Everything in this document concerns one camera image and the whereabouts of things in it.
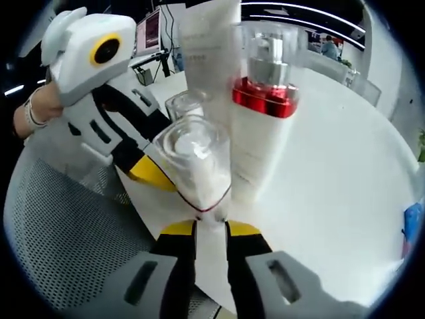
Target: clear glass cup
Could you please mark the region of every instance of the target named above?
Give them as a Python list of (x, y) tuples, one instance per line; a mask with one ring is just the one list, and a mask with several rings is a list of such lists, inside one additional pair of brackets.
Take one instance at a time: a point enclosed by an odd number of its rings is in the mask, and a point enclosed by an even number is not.
[(181, 197), (198, 220), (226, 221), (230, 198), (230, 141), (226, 130), (201, 116), (172, 123), (153, 140)]
[(202, 92), (186, 90), (165, 101), (165, 107), (170, 120), (175, 122), (179, 118), (191, 114), (202, 116), (204, 114), (202, 107), (205, 100), (206, 96)]

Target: ceiling light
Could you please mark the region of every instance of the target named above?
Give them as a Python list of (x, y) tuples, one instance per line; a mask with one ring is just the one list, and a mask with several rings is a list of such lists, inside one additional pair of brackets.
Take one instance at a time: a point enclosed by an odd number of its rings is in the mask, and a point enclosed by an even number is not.
[(285, 6), (285, 7), (293, 7), (293, 8), (298, 8), (298, 9), (305, 9), (305, 10), (310, 10), (316, 13), (321, 13), (322, 15), (327, 15), (328, 17), (337, 19), (338, 21), (344, 22), (345, 24), (356, 28), (357, 30), (359, 30), (362, 33), (365, 33), (366, 31), (363, 28), (360, 28), (358, 25), (355, 25), (354, 23), (351, 23), (350, 21), (347, 21), (343, 18), (337, 17), (336, 15), (333, 15), (331, 13), (322, 11), (322, 10), (318, 10), (318, 9), (314, 9), (314, 8), (310, 8), (310, 7), (306, 7), (303, 5), (294, 5), (292, 3), (279, 3), (279, 2), (245, 2), (242, 3), (242, 5), (279, 5), (279, 6)]
[(361, 43), (358, 43), (356, 40), (353, 40), (350, 37), (347, 37), (346, 35), (343, 35), (342, 33), (339, 33), (337, 31), (334, 31), (332, 29), (329, 29), (327, 27), (322, 27), (321, 25), (316, 25), (315, 23), (311, 23), (311, 22), (307, 22), (307, 21), (302, 21), (302, 20), (298, 20), (298, 19), (293, 19), (293, 18), (287, 18), (287, 17), (279, 17), (279, 16), (275, 16), (275, 15), (250, 15), (250, 17), (252, 18), (268, 18), (268, 19), (281, 19), (281, 20), (289, 20), (289, 21), (293, 21), (293, 22), (299, 22), (299, 23), (305, 23), (306, 25), (312, 25), (314, 27), (326, 30), (326, 31), (330, 31), (332, 33), (335, 33), (336, 35), (339, 35), (340, 37), (347, 39), (348, 41), (354, 43), (355, 45), (358, 45), (359, 47), (361, 47), (362, 49), (365, 48), (364, 45), (362, 45)]
[(19, 90), (22, 90), (24, 88), (23, 85), (17, 86), (16, 88), (11, 88), (10, 90), (5, 92), (5, 95), (8, 96), (9, 94), (15, 93)]
[(289, 15), (288, 12), (285, 9), (282, 10), (271, 10), (271, 9), (266, 9), (265, 11), (273, 14), (273, 15)]

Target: human arm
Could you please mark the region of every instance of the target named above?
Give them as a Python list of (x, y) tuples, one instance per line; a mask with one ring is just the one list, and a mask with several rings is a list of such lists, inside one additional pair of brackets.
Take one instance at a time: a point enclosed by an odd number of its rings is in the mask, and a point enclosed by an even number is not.
[[(62, 114), (58, 89), (54, 82), (50, 82), (46, 86), (41, 87), (32, 94), (30, 99), (33, 116), (37, 122), (48, 122)], [(26, 119), (25, 103), (18, 107), (13, 114), (13, 127), (16, 135), (23, 140), (33, 133), (33, 129)]]

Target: wrist bracelet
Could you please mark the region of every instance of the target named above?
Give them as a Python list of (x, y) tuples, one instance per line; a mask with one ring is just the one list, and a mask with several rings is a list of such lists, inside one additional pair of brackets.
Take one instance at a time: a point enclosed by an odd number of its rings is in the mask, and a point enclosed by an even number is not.
[(38, 90), (40, 90), (42, 88), (42, 86), (38, 89), (36, 89), (28, 98), (28, 100), (25, 102), (24, 104), (24, 109), (25, 109), (25, 119), (27, 121), (27, 124), (29, 125), (30, 129), (32, 131), (38, 130), (40, 128), (43, 128), (47, 125), (47, 121), (46, 122), (41, 122), (37, 119), (37, 117), (34, 115), (33, 112), (33, 104), (31, 102), (31, 100), (33, 99), (33, 96), (35, 94), (35, 92), (37, 92)]

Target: cosmetic bottle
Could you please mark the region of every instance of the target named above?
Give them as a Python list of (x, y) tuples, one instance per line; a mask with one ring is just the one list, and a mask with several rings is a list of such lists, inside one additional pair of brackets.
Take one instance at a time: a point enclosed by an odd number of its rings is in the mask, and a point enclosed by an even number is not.
[(179, 118), (188, 115), (204, 115), (203, 103), (205, 94), (199, 91), (184, 91), (165, 101), (170, 120), (176, 122)]
[(301, 30), (275, 23), (243, 23), (240, 70), (231, 86), (232, 196), (246, 203), (265, 191), (284, 155), (297, 114), (303, 56)]

